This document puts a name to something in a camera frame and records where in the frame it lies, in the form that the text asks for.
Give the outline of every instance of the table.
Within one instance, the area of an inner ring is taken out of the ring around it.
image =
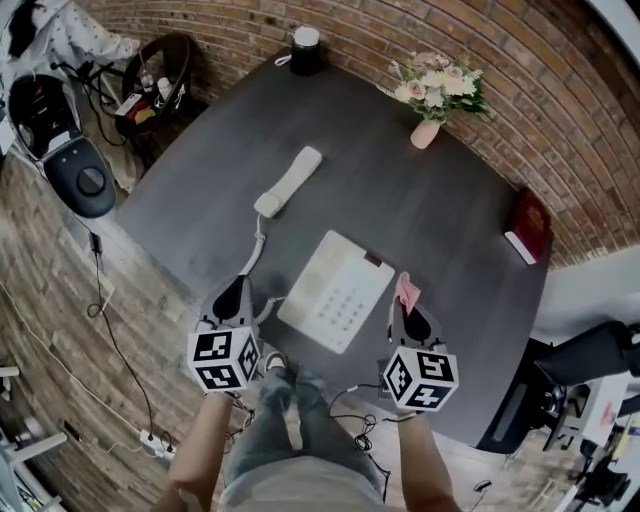
[[[116,214],[161,264],[203,297],[240,271],[254,246],[254,201],[305,146],[324,156],[278,216],[265,222],[251,273],[256,310],[291,288],[323,236],[338,231],[422,289],[458,356],[461,385],[431,418],[475,446],[516,372],[547,273],[502,235],[514,190],[446,131],[425,151],[419,119],[355,76],[327,66],[298,77],[271,61],[205,111],[167,149]],[[390,286],[341,356],[280,322],[266,341],[339,387],[377,383],[388,357]],[[375,390],[358,390],[377,402]]]

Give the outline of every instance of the book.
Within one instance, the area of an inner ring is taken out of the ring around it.
[[[527,264],[534,265],[544,256],[550,232],[551,217],[542,201],[530,189],[521,189],[504,236]]]

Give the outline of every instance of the white lid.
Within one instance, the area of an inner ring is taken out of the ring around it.
[[[300,27],[293,34],[293,40],[298,46],[316,46],[320,40],[320,32],[311,27]]]

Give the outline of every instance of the cable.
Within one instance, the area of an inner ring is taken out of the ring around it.
[[[91,230],[89,230],[89,233],[90,233],[90,235],[97,236]],[[94,255],[95,261],[96,261],[96,282],[98,283],[98,302],[89,304],[87,306],[87,316],[89,318],[96,318],[99,314],[102,314],[102,317],[104,318],[104,322],[107,325],[107,330],[109,331],[109,336],[111,337],[111,341],[113,343],[113,347],[116,349],[116,352],[118,353],[118,355],[120,356],[122,361],[124,361],[125,366],[129,370],[129,373],[131,374],[133,379],[136,381],[136,384],[140,388],[140,391],[142,391],[142,395],[144,396],[144,400],[145,400],[145,402],[147,404],[147,411],[149,413],[149,434],[151,436],[153,436],[153,411],[151,410],[151,402],[149,401],[149,397],[147,395],[147,391],[144,389],[144,386],[140,382],[140,379],[138,379],[138,375],[133,370],[133,368],[129,364],[129,361],[127,360],[127,358],[124,356],[124,354],[120,350],[120,347],[118,346],[118,342],[116,341],[116,338],[113,335],[113,330],[111,329],[111,322],[109,321],[109,317],[107,316],[107,313],[104,310],[105,304],[102,303],[102,285],[100,283],[100,265],[98,263],[99,252],[97,250],[94,250],[93,255]]]
[[[4,283],[2,281],[0,281],[0,287],[2,288],[2,290],[4,291],[4,293],[7,295],[7,297],[9,298],[9,301],[11,302],[11,305],[13,306],[13,309],[15,310],[16,314],[18,315],[18,318],[20,318],[20,321],[23,323],[23,325],[26,327],[27,331],[29,331],[29,334],[31,334],[31,336],[33,336],[36,340],[38,340],[40,342],[40,344],[42,345],[42,347],[46,350],[46,352],[62,367],[62,369],[69,375],[69,377],[75,381],[77,384],[80,385],[80,387],[91,397],[93,398],[96,402],[98,402],[100,405],[102,405],[103,407],[105,407],[107,410],[109,410],[109,412],[111,412],[114,416],[116,416],[118,419],[122,420],[123,423],[125,423],[126,425],[128,425],[134,432],[136,432],[136,434],[140,435],[140,430],[137,429],[136,427],[134,427],[129,421],[127,421],[125,418],[123,418],[120,414],[118,414],[116,411],[114,411],[111,407],[109,407],[106,403],[104,403],[100,398],[98,398],[87,386],[85,386],[82,381],[80,379],[78,379],[73,373],[71,373],[71,371],[65,366],[65,364],[56,357],[56,355],[51,352],[51,350],[49,349],[49,347],[47,346],[47,344],[42,341],[42,339],[35,333],[33,332],[33,330],[31,329],[31,327],[29,326],[29,324],[27,323],[27,321],[25,320],[24,316],[22,316],[22,313],[20,312],[20,310],[18,309],[18,306],[16,305],[15,300],[13,299],[13,297],[11,296],[11,294],[9,293],[9,291],[7,290],[6,286],[4,285]]]
[[[80,73],[78,72],[78,70],[76,68],[74,68],[73,66],[67,64],[66,62],[60,62],[58,64],[55,64],[55,66],[52,64],[52,69],[55,69],[56,67],[62,67],[62,68],[68,68],[71,71],[73,71],[76,75],[76,78],[78,79],[78,81],[80,82],[80,85],[82,86],[82,90],[84,91],[85,96],[87,97],[87,100],[89,101],[89,107],[91,107],[91,110],[93,110],[93,113],[96,116],[96,121],[98,123],[98,129],[100,130],[100,135],[102,135],[102,138],[107,141],[109,144],[111,144],[112,146],[115,147],[120,147],[120,146],[124,146],[127,142],[128,142],[128,138],[125,137],[124,140],[122,142],[112,142],[111,140],[109,140],[109,138],[105,135],[104,133],[104,128],[102,126],[102,119],[100,118],[100,113],[98,112],[98,110],[96,109],[96,107],[93,104],[93,100],[91,99],[91,92],[87,90],[87,86],[84,83],[84,80],[82,79],[82,77],[80,76]]]
[[[97,439],[94,439],[90,443],[85,443],[82,439],[80,439],[79,442],[80,442],[80,444],[86,446],[87,448],[94,448],[94,449],[96,449],[99,452],[102,452],[104,454],[109,454],[109,453],[111,453],[113,451],[113,449],[116,446],[121,446],[122,448],[124,448],[125,450],[127,450],[127,451],[129,451],[131,453],[138,453],[138,452],[141,451],[143,454],[145,454],[150,459],[158,458],[158,455],[156,455],[155,453],[147,453],[147,451],[144,450],[144,446],[142,446],[142,445],[138,446],[137,448],[130,448],[129,446],[127,446],[124,443],[113,443],[108,450],[105,450],[104,448],[100,448],[100,446],[98,445],[98,440]]]
[[[162,440],[164,439],[165,435],[169,436],[169,446],[167,446],[166,448],[164,446],[164,443],[162,442]],[[165,452],[169,452],[169,453],[173,452],[173,438],[171,437],[171,434],[169,432],[167,432],[166,430],[163,430],[162,434],[160,434],[160,446],[162,446],[162,449]]]
[[[243,269],[238,273],[240,276],[249,275],[249,272],[253,270],[253,267],[256,266],[258,260],[260,259],[260,255],[262,254],[262,250],[264,249],[264,244],[267,241],[266,235],[262,232],[262,227],[260,225],[261,214],[258,214],[258,219],[256,220],[256,232],[254,236],[256,237],[256,245],[253,247],[253,253],[247,261],[247,264],[243,267]]]
[[[271,297],[267,299],[267,303],[264,305],[264,308],[260,312],[260,314],[253,319],[256,325],[263,324],[269,315],[273,312],[273,308],[276,306],[276,302],[280,302],[281,300],[286,299],[286,297]]]
[[[229,447],[224,451],[225,455],[227,455],[227,454],[229,454],[231,452],[231,448],[233,448],[236,436],[242,434],[242,432],[244,432],[249,427],[249,425],[251,425],[251,423],[253,422],[253,419],[256,416],[255,410],[250,409],[249,407],[244,405],[244,403],[242,402],[242,400],[240,398],[234,398],[232,405],[236,409],[241,409],[241,410],[245,411],[247,413],[247,416],[245,417],[244,421],[242,422],[242,427],[240,427],[235,432],[227,432],[225,434],[225,441],[229,443]]]
[[[478,498],[478,500],[475,502],[475,504],[473,505],[473,507],[469,512],[474,512],[474,510],[478,508],[478,505],[480,505],[480,503],[484,499],[484,495],[487,494],[487,491],[489,490],[492,484],[493,482],[491,482],[491,480],[482,480],[482,482],[478,482],[473,487],[474,492],[481,492],[482,495]]]
[[[385,503],[387,501],[387,488],[389,486],[389,479],[391,478],[391,471],[380,467],[380,465],[376,462],[373,456],[369,453],[369,451],[371,451],[371,449],[373,448],[373,443],[369,439],[368,435],[373,431],[376,425],[378,425],[378,423],[380,422],[386,421],[389,423],[403,423],[405,421],[409,421],[412,418],[415,418],[418,414],[420,414],[420,412],[412,412],[412,413],[409,413],[407,416],[403,416],[397,419],[382,418],[382,420],[380,421],[378,421],[378,419],[374,414],[365,414],[364,416],[360,416],[359,414],[331,415],[331,409],[333,408],[338,398],[340,398],[342,395],[346,393],[352,393],[358,388],[379,389],[380,386],[375,384],[358,384],[351,388],[343,389],[333,398],[333,400],[329,404],[328,414],[329,414],[329,417],[333,419],[355,418],[355,419],[362,420],[362,432],[353,438],[353,443],[355,445],[356,450],[366,453],[367,457],[371,459],[371,462],[373,462],[375,467],[378,469],[378,471],[380,471],[380,473],[384,477],[384,491],[382,493],[382,502]]]

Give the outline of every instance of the shoe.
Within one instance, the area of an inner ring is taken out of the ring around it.
[[[264,373],[266,374],[269,370],[273,368],[284,368],[287,369],[287,358],[282,354],[282,352],[271,352],[265,360],[264,360]]]

